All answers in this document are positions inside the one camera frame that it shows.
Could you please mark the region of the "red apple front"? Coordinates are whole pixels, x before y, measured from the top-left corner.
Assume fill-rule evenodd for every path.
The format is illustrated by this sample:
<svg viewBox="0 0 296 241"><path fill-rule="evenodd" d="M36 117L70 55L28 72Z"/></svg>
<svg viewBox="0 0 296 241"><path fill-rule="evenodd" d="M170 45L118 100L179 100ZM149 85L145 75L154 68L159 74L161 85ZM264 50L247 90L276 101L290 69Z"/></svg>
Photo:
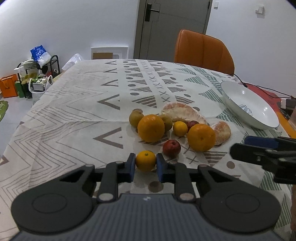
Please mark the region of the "red apple front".
<svg viewBox="0 0 296 241"><path fill-rule="evenodd" d="M163 145L163 153L169 158L176 158L181 152L181 145L177 140L168 140Z"/></svg>

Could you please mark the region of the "small tangerine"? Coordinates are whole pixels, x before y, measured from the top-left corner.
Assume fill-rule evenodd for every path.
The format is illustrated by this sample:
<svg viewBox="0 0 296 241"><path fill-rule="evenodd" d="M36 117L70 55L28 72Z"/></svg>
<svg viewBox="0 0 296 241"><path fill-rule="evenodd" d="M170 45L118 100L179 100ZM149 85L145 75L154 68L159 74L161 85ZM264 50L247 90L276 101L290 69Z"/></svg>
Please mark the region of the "small tangerine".
<svg viewBox="0 0 296 241"><path fill-rule="evenodd" d="M151 151L141 151L137 154L135 164L142 172L151 172L156 165L156 155Z"/></svg>
<svg viewBox="0 0 296 241"><path fill-rule="evenodd" d="M176 136L183 137L188 132L187 124L182 121L176 121L173 125L173 131Z"/></svg>

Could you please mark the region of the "large orange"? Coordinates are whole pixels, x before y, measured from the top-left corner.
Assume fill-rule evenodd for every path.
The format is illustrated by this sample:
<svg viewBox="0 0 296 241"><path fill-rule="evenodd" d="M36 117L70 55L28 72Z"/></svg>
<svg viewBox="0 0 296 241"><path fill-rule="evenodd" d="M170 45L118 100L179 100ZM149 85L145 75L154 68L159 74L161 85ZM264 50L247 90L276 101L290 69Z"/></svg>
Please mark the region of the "large orange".
<svg viewBox="0 0 296 241"><path fill-rule="evenodd" d="M189 146L195 152L206 152L215 146L215 131L208 125L196 124L187 133Z"/></svg>
<svg viewBox="0 0 296 241"><path fill-rule="evenodd" d="M149 114L140 120L137 132L139 137L145 142L158 142L165 134L165 124L159 116Z"/></svg>

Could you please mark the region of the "dark red apple back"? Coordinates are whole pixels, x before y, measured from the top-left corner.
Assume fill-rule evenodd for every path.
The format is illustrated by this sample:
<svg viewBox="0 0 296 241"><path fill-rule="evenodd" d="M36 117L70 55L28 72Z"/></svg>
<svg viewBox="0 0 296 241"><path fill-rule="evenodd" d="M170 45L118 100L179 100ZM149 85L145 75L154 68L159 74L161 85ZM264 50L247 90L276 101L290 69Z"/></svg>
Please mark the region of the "dark red apple back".
<svg viewBox="0 0 296 241"><path fill-rule="evenodd" d="M188 121L188 122L187 122L187 128L188 128L188 131L190 130L191 127L193 127L193 126L195 126L195 125L197 125L197 124L199 124L198 121L195 121L195 120Z"/></svg>

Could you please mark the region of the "brown pear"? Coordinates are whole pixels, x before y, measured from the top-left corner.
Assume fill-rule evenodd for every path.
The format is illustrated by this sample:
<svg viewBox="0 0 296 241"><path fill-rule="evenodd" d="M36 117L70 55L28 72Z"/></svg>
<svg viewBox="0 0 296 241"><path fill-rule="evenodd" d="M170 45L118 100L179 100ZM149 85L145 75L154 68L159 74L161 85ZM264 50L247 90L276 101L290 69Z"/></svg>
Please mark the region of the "brown pear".
<svg viewBox="0 0 296 241"><path fill-rule="evenodd" d="M137 128L138 123L144 117L143 111L141 109L134 109L129 116L129 123L134 128Z"/></svg>
<svg viewBox="0 0 296 241"><path fill-rule="evenodd" d="M172 119L168 115L166 115L166 114L161 114L159 117L164 122L164 125L165 125L165 133L168 132L173 127L173 121L172 121Z"/></svg>

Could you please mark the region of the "small peeled pomelo piece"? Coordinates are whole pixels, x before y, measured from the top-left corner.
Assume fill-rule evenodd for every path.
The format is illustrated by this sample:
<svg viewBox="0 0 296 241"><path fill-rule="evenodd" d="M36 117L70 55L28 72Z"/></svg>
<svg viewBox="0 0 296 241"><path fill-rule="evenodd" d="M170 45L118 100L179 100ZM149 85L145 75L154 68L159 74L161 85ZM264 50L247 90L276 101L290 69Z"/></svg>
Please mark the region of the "small peeled pomelo piece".
<svg viewBox="0 0 296 241"><path fill-rule="evenodd" d="M215 145L221 145L227 141L231 136L231 130L229 125L224 121L219 121L210 126L215 132Z"/></svg>

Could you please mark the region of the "large peeled pomelo half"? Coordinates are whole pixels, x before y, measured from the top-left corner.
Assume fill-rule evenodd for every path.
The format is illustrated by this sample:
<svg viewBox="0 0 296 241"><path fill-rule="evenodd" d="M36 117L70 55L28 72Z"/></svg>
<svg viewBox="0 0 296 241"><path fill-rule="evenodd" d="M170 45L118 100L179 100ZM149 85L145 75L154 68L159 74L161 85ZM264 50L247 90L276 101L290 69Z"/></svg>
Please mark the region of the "large peeled pomelo half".
<svg viewBox="0 0 296 241"><path fill-rule="evenodd" d="M199 112L194 108L184 103L168 103L163 107L161 113L169 116L172 121L197 121L198 123L207 124L203 115L199 114Z"/></svg>

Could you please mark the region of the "red orange cartoon mat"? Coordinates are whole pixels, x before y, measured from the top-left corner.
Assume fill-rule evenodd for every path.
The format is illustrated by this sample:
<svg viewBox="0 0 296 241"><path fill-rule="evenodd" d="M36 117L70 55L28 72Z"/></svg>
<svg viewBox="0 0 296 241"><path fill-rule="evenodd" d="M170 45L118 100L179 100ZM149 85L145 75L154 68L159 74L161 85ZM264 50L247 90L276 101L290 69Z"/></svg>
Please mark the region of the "red orange cartoon mat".
<svg viewBox="0 0 296 241"><path fill-rule="evenodd" d="M276 115L277 115L277 117L279 119L280 125L283 127L285 132L291 138L295 138L295 130L288 123L288 120L286 119L286 117L280 111L279 106L280 106L281 99L273 92L263 90L263 89L261 89L259 87L256 87L256 86L254 86L252 84L249 84L249 83L246 83L246 85L248 86L248 88L250 90L252 90L256 94L258 94L260 97L262 97L272 107L272 109L275 111L275 113L276 113Z"/></svg>

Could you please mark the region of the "white ceramic plate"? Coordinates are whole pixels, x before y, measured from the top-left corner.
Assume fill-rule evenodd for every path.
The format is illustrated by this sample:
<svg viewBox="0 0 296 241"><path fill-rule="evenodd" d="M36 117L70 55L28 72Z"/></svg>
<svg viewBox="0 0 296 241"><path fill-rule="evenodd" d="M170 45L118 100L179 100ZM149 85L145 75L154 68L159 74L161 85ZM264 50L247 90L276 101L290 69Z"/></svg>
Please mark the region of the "white ceramic plate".
<svg viewBox="0 0 296 241"><path fill-rule="evenodd" d="M252 90L231 81L223 81L221 89L224 104L244 123L261 130L279 127L275 111Z"/></svg>

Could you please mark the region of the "patterned white tablecloth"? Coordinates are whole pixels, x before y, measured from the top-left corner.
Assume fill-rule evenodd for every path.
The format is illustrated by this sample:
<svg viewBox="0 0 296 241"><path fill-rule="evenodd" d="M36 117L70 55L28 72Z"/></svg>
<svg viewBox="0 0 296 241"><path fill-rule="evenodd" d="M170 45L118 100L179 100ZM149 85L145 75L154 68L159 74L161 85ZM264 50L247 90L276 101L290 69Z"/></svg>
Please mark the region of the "patterned white tablecloth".
<svg viewBox="0 0 296 241"><path fill-rule="evenodd" d="M222 101L221 82L235 77L204 68L153 60L85 60L68 69L22 119L1 156L1 240L18 232L11 203L23 191L85 164L102 168L126 161L130 153L162 151L173 132L153 144L140 139L128 118L135 109L160 114L166 104L179 102L196 109L208 124L226 122L228 141L196 153L179 138L178 162L200 164L272 193L281 204L275 231L292 238L291 186L276 184L271 173L229 156L234 143L248 136L286 136L282 127L258 130L243 123Z"/></svg>

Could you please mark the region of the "clear plastic bag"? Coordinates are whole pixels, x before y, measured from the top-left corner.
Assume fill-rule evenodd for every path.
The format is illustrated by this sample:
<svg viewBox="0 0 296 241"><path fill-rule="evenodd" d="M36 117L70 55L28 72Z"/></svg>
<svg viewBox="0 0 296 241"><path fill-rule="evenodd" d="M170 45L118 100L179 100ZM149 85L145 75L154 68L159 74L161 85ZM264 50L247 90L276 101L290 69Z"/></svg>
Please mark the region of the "clear plastic bag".
<svg viewBox="0 0 296 241"><path fill-rule="evenodd" d="M76 53L65 63L65 65L62 67L62 70L66 71L81 61L84 61L84 58L80 54Z"/></svg>

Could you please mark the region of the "black metal rack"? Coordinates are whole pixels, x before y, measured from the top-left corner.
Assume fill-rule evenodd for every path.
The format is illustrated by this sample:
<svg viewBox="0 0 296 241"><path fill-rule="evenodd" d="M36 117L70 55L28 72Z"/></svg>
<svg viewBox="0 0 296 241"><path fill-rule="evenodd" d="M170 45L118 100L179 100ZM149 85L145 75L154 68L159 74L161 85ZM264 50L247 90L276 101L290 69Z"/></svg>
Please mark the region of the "black metal rack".
<svg viewBox="0 0 296 241"><path fill-rule="evenodd" d="M57 55L53 55L49 62L42 67L33 59L26 60L17 66L15 73L17 74L23 96L25 98L31 98L32 94L29 92L30 78L37 78L44 75L52 75L53 77L60 75L59 58Z"/></svg>

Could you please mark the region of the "orange leather chair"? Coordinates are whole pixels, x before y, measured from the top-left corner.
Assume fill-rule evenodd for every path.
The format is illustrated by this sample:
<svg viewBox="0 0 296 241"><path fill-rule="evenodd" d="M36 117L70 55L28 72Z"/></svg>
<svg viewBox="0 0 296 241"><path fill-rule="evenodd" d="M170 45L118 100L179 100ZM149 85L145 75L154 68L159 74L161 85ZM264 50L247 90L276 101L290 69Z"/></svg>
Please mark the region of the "orange leather chair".
<svg viewBox="0 0 296 241"><path fill-rule="evenodd" d="M185 29L178 34L174 62L231 76L235 72L233 58L221 40Z"/></svg>

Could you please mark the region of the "orange paper bag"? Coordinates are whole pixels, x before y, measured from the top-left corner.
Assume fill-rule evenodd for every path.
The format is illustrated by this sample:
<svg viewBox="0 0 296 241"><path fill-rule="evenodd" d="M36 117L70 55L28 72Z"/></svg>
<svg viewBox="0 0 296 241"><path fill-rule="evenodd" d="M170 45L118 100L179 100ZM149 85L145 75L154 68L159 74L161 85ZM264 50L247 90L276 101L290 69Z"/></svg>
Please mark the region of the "orange paper bag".
<svg viewBox="0 0 296 241"><path fill-rule="evenodd" d="M17 81L16 74L2 77L0 80L0 88L3 98L18 96L15 82Z"/></svg>

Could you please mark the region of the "blue white plastic bag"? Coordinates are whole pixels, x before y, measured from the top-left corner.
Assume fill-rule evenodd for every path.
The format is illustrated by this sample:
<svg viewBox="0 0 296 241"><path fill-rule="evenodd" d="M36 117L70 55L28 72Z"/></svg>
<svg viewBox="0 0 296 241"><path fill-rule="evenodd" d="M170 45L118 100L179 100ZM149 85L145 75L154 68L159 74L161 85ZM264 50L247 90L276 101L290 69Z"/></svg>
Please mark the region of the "blue white plastic bag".
<svg viewBox="0 0 296 241"><path fill-rule="evenodd" d="M36 46L30 50L32 59L38 63L42 68L45 66L51 59L51 55L45 50L42 45Z"/></svg>

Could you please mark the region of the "white foam packaging frame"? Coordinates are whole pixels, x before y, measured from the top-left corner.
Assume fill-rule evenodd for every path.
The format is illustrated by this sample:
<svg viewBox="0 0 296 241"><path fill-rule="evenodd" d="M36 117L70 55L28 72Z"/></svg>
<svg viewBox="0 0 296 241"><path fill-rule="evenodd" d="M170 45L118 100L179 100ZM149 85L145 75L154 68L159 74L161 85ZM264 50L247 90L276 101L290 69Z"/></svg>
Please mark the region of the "white foam packaging frame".
<svg viewBox="0 0 296 241"><path fill-rule="evenodd" d="M128 57L127 46L91 47L91 59L125 59Z"/></svg>

